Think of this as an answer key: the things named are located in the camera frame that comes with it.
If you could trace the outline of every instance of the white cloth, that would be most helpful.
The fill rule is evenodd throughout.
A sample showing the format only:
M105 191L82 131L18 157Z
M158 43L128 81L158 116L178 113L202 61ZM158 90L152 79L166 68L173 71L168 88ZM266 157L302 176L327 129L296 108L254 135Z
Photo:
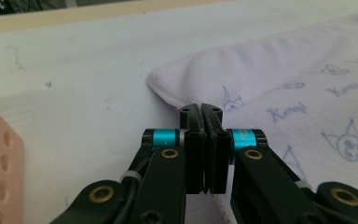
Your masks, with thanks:
M358 15L269 38L208 49L162 65L147 84L178 108L224 109L225 128L257 128L314 189L358 188ZM235 223L228 193L216 199Z

